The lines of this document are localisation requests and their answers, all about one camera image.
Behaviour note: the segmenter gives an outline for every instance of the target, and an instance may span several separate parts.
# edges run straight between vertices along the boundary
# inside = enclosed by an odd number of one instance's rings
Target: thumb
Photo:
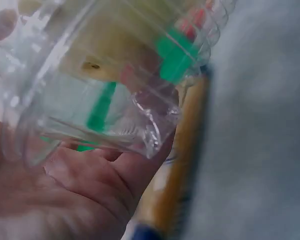
[[[0,41],[8,37],[17,23],[17,13],[12,9],[0,11]]]

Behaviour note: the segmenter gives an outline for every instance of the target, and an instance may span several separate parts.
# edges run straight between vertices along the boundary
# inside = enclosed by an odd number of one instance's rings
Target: transparent plastic
[[[2,148],[28,166],[62,141],[154,156],[181,117],[176,89],[220,37],[202,0],[2,0],[3,12]]]

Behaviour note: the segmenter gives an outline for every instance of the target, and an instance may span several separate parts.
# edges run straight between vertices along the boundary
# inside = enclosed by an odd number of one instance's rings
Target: gray background
[[[213,50],[185,240],[300,240],[300,0],[238,0]]]

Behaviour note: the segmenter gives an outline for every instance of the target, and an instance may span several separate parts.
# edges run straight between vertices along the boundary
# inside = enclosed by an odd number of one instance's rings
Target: palm
[[[165,149],[147,160],[59,147],[35,171],[0,157],[0,239],[120,239]]]

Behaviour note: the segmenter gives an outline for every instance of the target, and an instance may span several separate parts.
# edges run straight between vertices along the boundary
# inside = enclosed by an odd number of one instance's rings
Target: green plastic piece
[[[104,89],[102,90],[102,94],[93,106],[90,117],[86,123],[86,126],[89,129],[99,133],[102,133],[105,130],[106,118],[111,105],[112,97],[116,91],[116,87],[116,82],[109,82],[105,85]],[[89,146],[79,146],[77,151],[84,152],[92,149],[94,148]]]
[[[177,43],[168,36],[164,36],[156,42],[156,51],[164,59],[160,69],[160,77],[174,85],[178,85],[187,69],[194,64],[193,59],[197,59],[200,49],[175,28],[171,28],[168,34]]]
[[[93,147],[90,146],[78,146],[78,148],[76,149],[78,152],[85,152],[85,151],[89,151],[89,150],[93,150]]]
[[[48,138],[48,137],[46,137],[46,136],[41,136],[40,139],[41,139],[42,141],[45,141],[46,143],[50,143],[50,142],[51,142],[51,139]]]

